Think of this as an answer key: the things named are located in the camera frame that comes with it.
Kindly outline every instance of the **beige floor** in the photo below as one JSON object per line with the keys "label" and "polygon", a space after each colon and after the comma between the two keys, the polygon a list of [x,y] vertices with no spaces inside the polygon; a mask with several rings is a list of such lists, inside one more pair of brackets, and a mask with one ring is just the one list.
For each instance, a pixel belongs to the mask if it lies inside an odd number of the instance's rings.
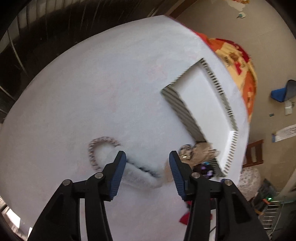
{"label": "beige floor", "polygon": [[258,168],[263,178],[281,189],[296,167],[296,137],[272,143],[271,134],[296,124],[296,108],[285,116],[284,104],[272,100],[270,91],[296,80],[296,40],[265,0],[250,0],[243,12],[246,17],[237,19],[239,11],[224,0],[198,0],[178,21],[208,37],[232,40],[250,54],[259,81],[249,142],[264,139],[264,164]]}

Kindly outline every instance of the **silver bolt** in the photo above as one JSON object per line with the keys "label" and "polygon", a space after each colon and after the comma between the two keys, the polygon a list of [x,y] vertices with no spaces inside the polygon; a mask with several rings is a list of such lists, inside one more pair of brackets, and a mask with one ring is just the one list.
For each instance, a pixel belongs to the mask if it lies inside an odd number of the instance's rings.
{"label": "silver bolt", "polygon": [[199,178],[200,177],[200,174],[198,172],[194,172],[194,173],[191,174],[191,176],[193,178]]}
{"label": "silver bolt", "polygon": [[100,179],[100,178],[102,178],[103,176],[104,176],[104,174],[101,173],[101,172],[97,172],[97,173],[94,175],[94,177],[97,178],[97,179]]}
{"label": "silver bolt", "polygon": [[71,180],[69,180],[69,179],[63,180],[64,186],[68,186],[70,183],[71,183]]}
{"label": "silver bolt", "polygon": [[227,185],[227,186],[231,186],[232,185],[232,181],[230,179],[226,179],[224,181],[224,183]]}

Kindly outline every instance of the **braided strap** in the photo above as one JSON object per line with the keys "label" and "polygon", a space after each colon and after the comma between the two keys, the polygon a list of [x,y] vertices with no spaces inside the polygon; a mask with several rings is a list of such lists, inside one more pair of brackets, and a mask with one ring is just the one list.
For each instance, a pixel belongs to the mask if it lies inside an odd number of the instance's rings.
{"label": "braided strap", "polygon": [[110,143],[112,144],[113,146],[120,146],[120,143],[111,138],[111,137],[99,137],[99,138],[96,138],[96,139],[93,139],[90,143],[89,143],[89,148],[88,148],[88,152],[89,152],[89,161],[91,163],[91,165],[93,166],[93,168],[97,171],[97,172],[101,172],[103,169],[98,165],[95,157],[94,157],[94,148],[98,145],[98,144],[101,144],[101,143],[104,143],[104,142],[107,142],[107,143]]}

